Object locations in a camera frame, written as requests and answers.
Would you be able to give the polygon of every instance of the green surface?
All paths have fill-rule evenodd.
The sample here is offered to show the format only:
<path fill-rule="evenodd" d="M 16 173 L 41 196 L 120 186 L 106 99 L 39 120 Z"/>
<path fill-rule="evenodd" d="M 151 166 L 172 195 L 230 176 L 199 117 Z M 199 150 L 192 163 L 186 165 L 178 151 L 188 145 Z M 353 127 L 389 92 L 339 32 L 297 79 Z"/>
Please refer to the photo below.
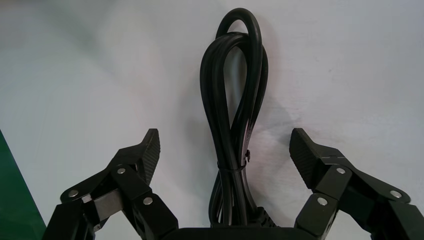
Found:
<path fill-rule="evenodd" d="M 0 130 L 0 240 L 39 240 L 46 225 Z"/>

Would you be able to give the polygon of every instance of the white backdrop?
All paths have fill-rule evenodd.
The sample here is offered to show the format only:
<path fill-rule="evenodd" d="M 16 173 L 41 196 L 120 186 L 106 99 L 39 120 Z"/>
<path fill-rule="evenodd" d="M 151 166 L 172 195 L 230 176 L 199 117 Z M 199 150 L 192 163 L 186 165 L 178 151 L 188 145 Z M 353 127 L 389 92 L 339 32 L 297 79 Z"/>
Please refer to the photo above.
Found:
<path fill-rule="evenodd" d="M 293 226 L 311 194 L 288 151 L 302 127 L 424 212 L 424 1 L 2 1 L 0 129 L 46 223 L 64 190 L 158 128 L 153 191 L 180 227 L 209 226 L 217 165 L 199 68 L 236 7 L 256 16 L 269 60 L 247 166 L 258 205 Z M 228 80 L 238 72 L 229 64 Z M 327 239 L 341 238 L 369 235 L 341 212 Z M 119 213 L 97 239 L 138 236 Z"/>

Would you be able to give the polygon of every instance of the silver screw head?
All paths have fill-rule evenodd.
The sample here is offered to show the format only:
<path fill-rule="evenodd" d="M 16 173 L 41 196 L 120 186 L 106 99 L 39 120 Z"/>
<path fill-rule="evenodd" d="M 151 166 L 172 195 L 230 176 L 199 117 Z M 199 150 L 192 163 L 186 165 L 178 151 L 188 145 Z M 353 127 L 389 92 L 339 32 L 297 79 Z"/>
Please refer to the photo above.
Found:
<path fill-rule="evenodd" d="M 144 200 L 143 200 L 143 204 L 144 205 L 150 205 L 150 204 L 152 204 L 153 203 L 153 199 L 151 198 L 151 197 L 146 197 Z"/>
<path fill-rule="evenodd" d="M 327 205 L 327 204 L 328 204 L 327 200 L 325 200 L 325 199 L 324 199 L 324 198 L 322 198 L 322 197 L 318 197 L 317 201 L 318 201 L 318 203 L 319 203 L 319 204 L 321 204 L 322 206 L 325 206 L 325 205 Z"/>
<path fill-rule="evenodd" d="M 336 170 L 340 174 L 345 174 L 346 173 L 346 171 L 343 168 L 337 168 Z"/>
<path fill-rule="evenodd" d="M 120 169 L 118 169 L 117 173 L 118 173 L 118 174 L 123 174 L 123 173 L 125 173 L 125 168 L 120 168 Z"/>
<path fill-rule="evenodd" d="M 76 195 L 78 195 L 78 191 L 77 190 L 70 190 L 69 193 L 67 194 L 70 198 L 75 197 Z"/>
<path fill-rule="evenodd" d="M 95 225 L 94 228 L 93 228 L 94 232 L 97 232 L 100 229 L 102 229 L 102 227 L 100 226 L 100 224 Z"/>
<path fill-rule="evenodd" d="M 402 194 L 398 191 L 391 190 L 390 194 L 393 195 L 393 197 L 400 199 L 402 197 Z"/>

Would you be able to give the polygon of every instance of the black power cord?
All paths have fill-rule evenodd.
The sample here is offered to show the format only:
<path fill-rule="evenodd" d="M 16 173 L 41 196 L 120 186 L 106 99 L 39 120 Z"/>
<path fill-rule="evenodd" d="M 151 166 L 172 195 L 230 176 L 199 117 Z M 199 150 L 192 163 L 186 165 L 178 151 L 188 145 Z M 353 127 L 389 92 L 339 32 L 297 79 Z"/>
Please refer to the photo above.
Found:
<path fill-rule="evenodd" d="M 241 20 L 247 32 L 227 32 Z M 238 47 L 244 54 L 247 76 L 243 95 L 230 127 L 224 83 L 224 62 L 229 51 Z M 264 100 L 268 79 L 268 58 L 262 46 L 261 31 L 253 14 L 236 8 L 222 19 L 215 40 L 207 48 L 200 66 L 200 91 L 212 132 L 218 159 L 209 202 L 209 220 L 217 225 L 249 225 L 257 218 L 256 206 L 246 178 L 249 140 Z"/>

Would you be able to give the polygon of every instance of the screw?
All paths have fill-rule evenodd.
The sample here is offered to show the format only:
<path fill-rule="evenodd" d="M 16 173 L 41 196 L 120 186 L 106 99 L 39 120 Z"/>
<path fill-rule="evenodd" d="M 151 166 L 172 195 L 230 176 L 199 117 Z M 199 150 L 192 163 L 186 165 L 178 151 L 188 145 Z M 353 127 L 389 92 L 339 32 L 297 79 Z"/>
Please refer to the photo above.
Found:
<path fill-rule="evenodd" d="M 68 193 L 68 196 L 69 196 L 70 198 L 73 198 L 73 197 L 75 197 L 76 195 L 78 195 L 78 191 L 77 191 L 77 190 L 70 190 L 70 191 L 69 191 L 69 193 Z"/>
<path fill-rule="evenodd" d="M 97 232 L 100 229 L 102 229 L 102 227 L 100 226 L 100 224 L 95 225 L 94 228 L 93 228 L 94 232 Z"/>
<path fill-rule="evenodd" d="M 150 204 L 152 204 L 153 203 L 153 199 L 151 198 L 151 197 L 146 197 L 144 200 L 143 200 L 143 204 L 144 205 L 150 205 Z"/>
<path fill-rule="evenodd" d="M 327 204 L 328 204 L 327 200 L 325 200 L 325 199 L 324 199 L 324 198 L 322 198 L 322 197 L 318 197 L 317 201 L 318 201 L 318 203 L 319 203 L 319 204 L 321 204 L 322 206 L 325 206 L 325 205 L 327 205 Z"/>
<path fill-rule="evenodd" d="M 393 195 L 393 197 L 400 199 L 402 197 L 402 194 L 398 191 L 391 190 L 390 194 Z"/>
<path fill-rule="evenodd" d="M 346 171 L 345 171 L 343 168 L 337 168 L 336 170 L 337 170 L 337 172 L 339 172 L 340 174 L 345 174 L 345 173 L 346 173 Z"/>

